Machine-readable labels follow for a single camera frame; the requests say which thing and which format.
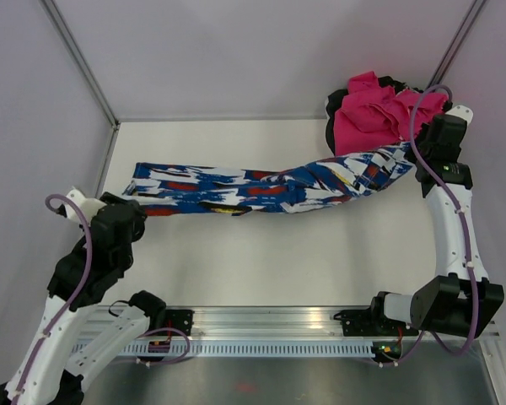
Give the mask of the aluminium frame post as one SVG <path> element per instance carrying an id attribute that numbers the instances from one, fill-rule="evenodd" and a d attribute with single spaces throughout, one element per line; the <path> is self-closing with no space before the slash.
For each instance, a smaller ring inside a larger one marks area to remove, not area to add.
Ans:
<path id="1" fill-rule="evenodd" d="M 75 36 L 68 26 L 66 19 L 64 18 L 62 11 L 58 7 L 57 3 L 53 0 L 40 0 L 39 4 L 43 8 L 50 20 L 54 29 L 56 30 L 62 44 L 65 46 L 68 54 L 72 58 L 78 71 L 80 72 L 84 82 L 87 84 L 90 93 L 93 95 L 94 100 L 101 112 L 105 116 L 105 119 L 109 122 L 110 127 L 116 130 L 120 124 L 119 119 L 112 110 L 109 101 L 107 100 L 97 78 L 94 75 L 85 55 L 83 54 Z"/>
<path id="2" fill-rule="evenodd" d="M 472 0 L 464 17 L 459 23 L 452 39 L 450 40 L 443 56 L 428 81 L 428 87 L 443 83 L 449 69 L 453 65 L 459 51 L 462 49 L 467 37 L 481 17 L 484 9 L 489 4 L 488 0 Z"/>

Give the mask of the blue white patterned trousers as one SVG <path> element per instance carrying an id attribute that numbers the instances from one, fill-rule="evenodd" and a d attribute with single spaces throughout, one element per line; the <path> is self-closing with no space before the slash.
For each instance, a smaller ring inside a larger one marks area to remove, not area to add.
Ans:
<path id="1" fill-rule="evenodd" d="M 122 196 L 149 216 L 303 213 L 383 191 L 412 168 L 409 148 L 396 143 L 283 171 L 139 162 Z"/>

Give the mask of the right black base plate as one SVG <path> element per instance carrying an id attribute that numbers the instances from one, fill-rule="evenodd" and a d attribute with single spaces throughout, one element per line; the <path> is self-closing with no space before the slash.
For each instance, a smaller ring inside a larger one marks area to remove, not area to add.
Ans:
<path id="1" fill-rule="evenodd" d="M 385 316 L 374 315 L 370 309 L 341 310 L 333 316 L 339 321 L 345 337 L 416 337 L 419 331 L 407 327 L 402 321 L 395 321 Z"/>

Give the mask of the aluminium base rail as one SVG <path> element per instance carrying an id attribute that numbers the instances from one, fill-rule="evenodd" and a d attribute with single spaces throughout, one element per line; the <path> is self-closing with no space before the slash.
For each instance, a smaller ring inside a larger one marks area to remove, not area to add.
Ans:
<path id="1" fill-rule="evenodd" d="M 130 332 L 133 339 L 151 338 L 165 340 L 168 336 L 180 337 L 183 332 L 164 326 L 167 309 L 194 310 L 192 340 L 215 341 L 282 341 L 326 340 L 332 338 L 373 338 L 376 340 L 396 337 L 345 337 L 339 321 L 333 316 L 343 310 L 369 309 L 360 307 L 166 307 L 164 305 L 118 305 L 115 308 L 91 306 L 76 312 L 64 313 L 56 324 L 51 324 L 54 310 L 43 315 L 37 338 L 48 338 L 66 333 L 76 342 L 80 338 L 95 338 L 110 329 L 116 338 L 120 333 Z M 378 310 L 374 315 L 382 316 Z"/>

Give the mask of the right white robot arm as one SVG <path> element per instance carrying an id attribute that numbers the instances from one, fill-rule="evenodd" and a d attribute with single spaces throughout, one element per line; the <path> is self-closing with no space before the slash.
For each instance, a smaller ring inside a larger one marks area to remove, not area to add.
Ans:
<path id="1" fill-rule="evenodd" d="M 386 334 L 398 321 L 417 330 L 478 338 L 504 301 L 491 283 L 476 243 L 471 215 L 473 181 L 459 162 L 460 144 L 473 118 L 458 105 L 437 115 L 407 158 L 433 221 L 435 277 L 412 295 L 381 292 L 367 314 L 371 330 Z"/>

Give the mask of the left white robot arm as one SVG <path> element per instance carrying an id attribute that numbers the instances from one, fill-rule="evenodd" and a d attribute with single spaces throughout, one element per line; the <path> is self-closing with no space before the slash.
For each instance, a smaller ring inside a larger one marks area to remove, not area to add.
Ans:
<path id="1" fill-rule="evenodd" d="M 147 214 L 137 201 L 108 192 L 86 198 L 73 189 L 46 201 L 54 199 L 61 202 L 54 213 L 78 222 L 83 237 L 56 264 L 37 333 L 19 369 L 0 385 L 0 404 L 80 404 L 123 348 L 145 332 L 161 333 L 167 323 L 165 302 L 142 290 L 113 324 L 71 354 L 107 290 L 132 267 L 132 245 L 143 237 Z"/>

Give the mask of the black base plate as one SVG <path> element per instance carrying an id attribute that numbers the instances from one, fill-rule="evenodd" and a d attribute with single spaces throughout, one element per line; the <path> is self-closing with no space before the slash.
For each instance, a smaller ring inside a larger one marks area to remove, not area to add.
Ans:
<path id="1" fill-rule="evenodd" d="M 194 310 L 191 309 L 167 309 L 165 312 L 164 326 L 177 329 L 186 336 L 191 335 L 193 326 Z"/>
<path id="2" fill-rule="evenodd" d="M 333 316 L 339 321 L 345 337 L 416 337 L 419 331 L 407 327 L 402 321 L 395 321 L 385 316 L 374 315 L 370 309 L 341 310 Z"/>

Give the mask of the right aluminium frame post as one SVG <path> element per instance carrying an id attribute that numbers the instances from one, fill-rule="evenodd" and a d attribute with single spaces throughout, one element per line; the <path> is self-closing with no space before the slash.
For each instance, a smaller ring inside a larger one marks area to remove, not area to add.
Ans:
<path id="1" fill-rule="evenodd" d="M 450 40 L 443 56 L 428 81 L 428 87 L 443 83 L 449 69 L 453 65 L 459 51 L 462 49 L 467 37 L 481 17 L 484 9 L 489 4 L 488 0 L 472 0 L 464 17 L 459 23 L 452 39 Z"/>

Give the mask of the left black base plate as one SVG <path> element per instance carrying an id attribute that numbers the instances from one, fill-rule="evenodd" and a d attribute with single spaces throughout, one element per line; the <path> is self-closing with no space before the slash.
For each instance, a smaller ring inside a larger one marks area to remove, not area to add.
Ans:
<path id="1" fill-rule="evenodd" d="M 164 326 L 177 329 L 186 336 L 191 335 L 193 326 L 194 310 L 191 309 L 167 309 L 165 312 Z"/>

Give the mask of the left aluminium frame post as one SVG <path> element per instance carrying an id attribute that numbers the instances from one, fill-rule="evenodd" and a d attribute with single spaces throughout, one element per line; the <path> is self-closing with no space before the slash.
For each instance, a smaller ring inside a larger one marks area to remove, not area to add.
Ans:
<path id="1" fill-rule="evenodd" d="M 64 18 L 62 11 L 58 7 L 57 3 L 53 0 L 40 0 L 39 4 L 43 8 L 50 20 L 54 29 L 56 30 L 62 44 L 65 46 L 68 54 L 72 58 L 78 71 L 80 72 L 84 82 L 87 84 L 90 93 L 93 95 L 94 100 L 101 112 L 105 116 L 105 119 L 109 122 L 110 127 L 116 130 L 120 124 L 119 119 L 112 110 L 109 101 L 107 100 L 97 78 L 94 75 L 85 55 L 83 54 L 75 36 L 68 26 L 66 19 Z"/>

